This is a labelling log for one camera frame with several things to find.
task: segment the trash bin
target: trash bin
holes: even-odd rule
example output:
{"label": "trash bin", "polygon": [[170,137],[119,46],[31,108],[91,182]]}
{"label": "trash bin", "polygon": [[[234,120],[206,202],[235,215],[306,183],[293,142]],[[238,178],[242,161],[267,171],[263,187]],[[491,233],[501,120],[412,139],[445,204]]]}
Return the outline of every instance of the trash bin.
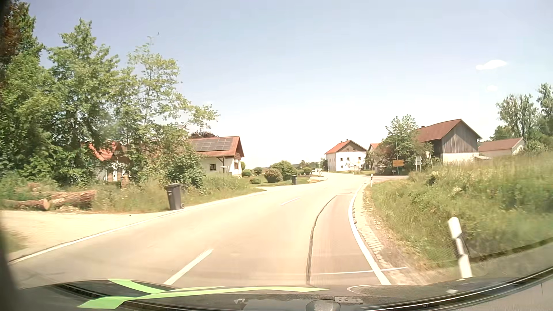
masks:
{"label": "trash bin", "polygon": [[180,197],[180,184],[168,184],[165,187],[167,191],[167,198],[169,199],[169,209],[180,210],[181,209],[181,197]]}

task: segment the road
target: road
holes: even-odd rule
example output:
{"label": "road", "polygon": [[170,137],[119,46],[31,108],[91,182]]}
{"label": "road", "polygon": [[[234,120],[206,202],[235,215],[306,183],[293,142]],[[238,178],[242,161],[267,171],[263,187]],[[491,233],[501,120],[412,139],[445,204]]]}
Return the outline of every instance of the road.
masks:
{"label": "road", "polygon": [[367,181],[328,174],[325,182],[177,212],[11,268],[20,287],[99,278],[179,288],[381,284],[348,218],[354,193]]}

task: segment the red roof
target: red roof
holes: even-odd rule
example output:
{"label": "red roof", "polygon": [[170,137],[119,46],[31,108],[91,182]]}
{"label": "red roof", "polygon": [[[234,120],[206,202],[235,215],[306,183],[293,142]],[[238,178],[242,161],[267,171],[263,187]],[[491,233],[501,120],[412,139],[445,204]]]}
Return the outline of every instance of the red roof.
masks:
{"label": "red roof", "polygon": [[234,157],[237,153],[241,158],[244,157],[244,151],[242,150],[242,143],[240,142],[240,136],[224,136],[224,137],[208,137],[208,138],[194,138],[189,139],[189,141],[206,141],[209,139],[218,139],[218,138],[232,138],[231,147],[229,150],[219,150],[219,151],[203,151],[198,152],[207,157]]}
{"label": "red roof", "polygon": [[100,161],[106,161],[111,159],[111,157],[113,156],[113,150],[115,150],[115,148],[117,147],[117,143],[111,143],[111,150],[100,149],[100,151],[97,151],[92,144],[89,144],[88,147],[94,152],[96,158],[98,158]]}
{"label": "red roof", "polygon": [[336,146],[332,147],[332,149],[330,149],[329,151],[327,151],[325,154],[336,153],[336,152],[338,152],[338,150],[342,149],[343,147],[345,147],[345,146],[346,146],[348,143],[350,143],[350,142],[356,144],[357,146],[359,146],[359,148],[362,148],[363,150],[365,150],[365,148],[363,148],[360,144],[358,144],[358,143],[356,143],[356,142],[354,142],[354,141],[349,141],[349,140],[347,140],[347,141],[345,141],[345,142],[339,143],[339,144],[337,144]]}
{"label": "red roof", "polygon": [[516,146],[521,140],[522,140],[522,137],[501,139],[500,141],[483,142],[478,147],[478,151],[482,152],[482,151],[513,149],[513,147]]}
{"label": "red roof", "polygon": [[416,129],[418,131],[417,138],[420,142],[429,142],[434,141],[436,139],[442,139],[445,135],[447,135],[457,124],[463,122],[468,128],[470,128],[463,120],[461,119],[455,119],[451,121],[445,121],[436,123],[430,126],[423,126],[421,128]]}

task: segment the road sign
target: road sign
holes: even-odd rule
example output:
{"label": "road sign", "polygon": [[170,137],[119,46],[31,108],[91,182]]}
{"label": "road sign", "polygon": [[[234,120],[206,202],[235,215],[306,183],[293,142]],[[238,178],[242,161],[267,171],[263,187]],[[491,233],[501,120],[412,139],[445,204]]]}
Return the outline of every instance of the road sign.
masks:
{"label": "road sign", "polygon": [[405,160],[393,160],[392,161],[392,166],[394,167],[402,167],[402,166],[405,166]]}

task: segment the cloud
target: cloud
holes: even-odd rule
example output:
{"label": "cloud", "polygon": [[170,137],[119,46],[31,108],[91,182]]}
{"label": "cloud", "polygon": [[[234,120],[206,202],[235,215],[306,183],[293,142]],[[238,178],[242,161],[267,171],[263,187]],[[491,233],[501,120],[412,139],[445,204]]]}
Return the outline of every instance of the cloud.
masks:
{"label": "cloud", "polygon": [[497,67],[505,66],[507,63],[500,59],[491,60],[484,65],[476,65],[476,70],[488,70],[495,69]]}

